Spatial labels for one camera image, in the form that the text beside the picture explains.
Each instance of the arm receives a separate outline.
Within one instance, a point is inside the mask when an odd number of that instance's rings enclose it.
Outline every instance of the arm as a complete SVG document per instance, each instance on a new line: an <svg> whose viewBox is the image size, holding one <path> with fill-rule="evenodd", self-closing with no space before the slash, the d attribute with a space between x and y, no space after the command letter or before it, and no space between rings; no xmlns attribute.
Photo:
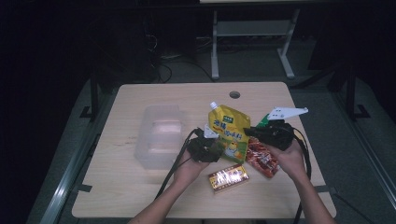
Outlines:
<svg viewBox="0 0 396 224"><path fill-rule="evenodd" d="M190 160L190 153L184 152L180 165L174 174L174 181L154 202L137 214L129 223L163 223L172 205L184 190L198 177L202 170L209 165L208 162Z"/></svg>
<svg viewBox="0 0 396 224"><path fill-rule="evenodd" d="M294 182L307 223L336 223L305 173L303 152L296 140L285 151L267 146Z"/></svg>

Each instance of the food package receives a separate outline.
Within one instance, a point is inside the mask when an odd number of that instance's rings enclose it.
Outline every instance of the food package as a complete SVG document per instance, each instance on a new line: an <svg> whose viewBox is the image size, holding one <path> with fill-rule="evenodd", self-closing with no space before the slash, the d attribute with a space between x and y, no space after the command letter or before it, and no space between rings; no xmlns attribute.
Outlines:
<svg viewBox="0 0 396 224"><path fill-rule="evenodd" d="M250 116L227 105L213 102L211 106L209 128L219 135L217 147L223 150L222 158L244 163L249 139L244 129L250 127Z"/></svg>
<svg viewBox="0 0 396 224"><path fill-rule="evenodd" d="M241 164L236 164L210 174L209 181L215 193L219 193L247 182L248 174Z"/></svg>
<svg viewBox="0 0 396 224"><path fill-rule="evenodd" d="M272 178L280 168L270 150L255 137L248 140L246 161L268 178Z"/></svg>

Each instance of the translucent plastic box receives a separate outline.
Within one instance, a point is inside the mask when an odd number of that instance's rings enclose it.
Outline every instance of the translucent plastic box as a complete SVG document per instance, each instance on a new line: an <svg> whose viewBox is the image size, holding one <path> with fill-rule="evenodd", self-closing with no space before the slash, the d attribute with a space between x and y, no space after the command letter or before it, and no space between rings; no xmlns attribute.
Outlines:
<svg viewBox="0 0 396 224"><path fill-rule="evenodd" d="M145 169L169 170L182 145L178 105L149 105L140 126L135 156Z"/></svg>

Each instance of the yellow pouch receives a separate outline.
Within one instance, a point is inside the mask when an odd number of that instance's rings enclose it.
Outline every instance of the yellow pouch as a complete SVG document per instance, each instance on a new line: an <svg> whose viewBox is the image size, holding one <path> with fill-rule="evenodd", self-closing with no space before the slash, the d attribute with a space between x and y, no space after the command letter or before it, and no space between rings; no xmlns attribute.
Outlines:
<svg viewBox="0 0 396 224"><path fill-rule="evenodd" d="M210 104L209 127L219 134L217 147L223 150L222 158L242 164L248 150L248 139L244 128L250 128L250 116L228 107Z"/></svg>

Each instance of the wooden table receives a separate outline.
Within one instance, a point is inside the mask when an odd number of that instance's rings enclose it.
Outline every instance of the wooden table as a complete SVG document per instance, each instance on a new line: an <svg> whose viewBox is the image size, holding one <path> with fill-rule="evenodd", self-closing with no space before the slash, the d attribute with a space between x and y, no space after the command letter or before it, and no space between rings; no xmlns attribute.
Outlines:
<svg viewBox="0 0 396 224"><path fill-rule="evenodd" d="M231 91L241 96L233 99ZM134 217L154 200L168 171L145 170L134 157L139 127L148 105L177 104L183 113L184 136L207 123L209 104L216 101L251 116L256 125L274 106L295 107L281 82L200 84L143 84L120 88L102 132L72 213L75 217ZM304 134L299 117L287 120ZM312 183L325 182L311 150ZM177 218L293 218L300 201L290 178L279 171L267 179L245 163L247 183L214 194L207 176L234 163L211 163L177 200L168 217ZM332 216L336 211L329 192L319 194Z"/></svg>

